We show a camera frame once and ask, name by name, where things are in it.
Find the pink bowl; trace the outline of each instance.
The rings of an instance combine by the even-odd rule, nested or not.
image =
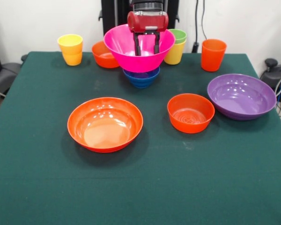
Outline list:
[[[175,36],[168,30],[160,33],[160,53],[154,54],[155,35],[139,36],[141,56],[135,56],[133,33],[128,24],[109,30],[104,36],[105,45],[119,65],[130,72],[145,73],[160,66],[175,43]]]

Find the magenta bowl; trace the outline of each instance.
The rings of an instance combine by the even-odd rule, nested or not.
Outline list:
[[[213,79],[207,87],[215,108],[234,120],[253,120],[272,110],[274,91],[263,81],[243,74],[225,74]]]
[[[168,30],[160,33],[158,54],[154,54],[155,35],[139,36],[141,56],[135,56],[133,33],[128,24],[112,28],[104,35],[104,43],[119,65],[127,71],[145,73],[160,66],[175,43],[175,36]]]

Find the plastic cup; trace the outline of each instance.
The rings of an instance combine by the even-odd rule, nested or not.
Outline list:
[[[201,67],[208,72],[217,71],[222,63],[227,45],[217,39],[205,40],[202,44]]]
[[[62,56],[69,66],[77,66],[81,63],[82,41],[82,37],[77,34],[66,34],[58,38]]]
[[[175,36],[175,44],[181,44],[186,41],[187,34],[183,30],[169,29]]]
[[[170,65],[177,65],[181,62],[182,54],[186,41],[180,44],[174,44],[168,54],[165,56],[164,61]]]

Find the black chair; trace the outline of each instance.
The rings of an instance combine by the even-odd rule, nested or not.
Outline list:
[[[0,96],[4,97],[7,94],[20,70],[21,64],[19,63],[7,63],[2,65],[0,62]]]
[[[266,59],[265,63],[267,69],[262,73],[260,79],[275,90],[279,80],[281,79],[281,64],[278,65],[278,61],[275,59]]]

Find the orange bowl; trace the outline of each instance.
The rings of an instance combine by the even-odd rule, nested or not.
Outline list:
[[[104,41],[99,41],[92,47],[92,53],[94,55],[96,63],[104,68],[117,68],[119,64],[113,57],[112,53],[104,44]]]
[[[101,97],[78,106],[69,116],[70,136],[83,147],[100,153],[118,151],[140,133],[143,117],[132,103]]]
[[[214,116],[214,106],[196,94],[176,95],[168,102],[170,122],[177,130],[194,134],[203,131]]]

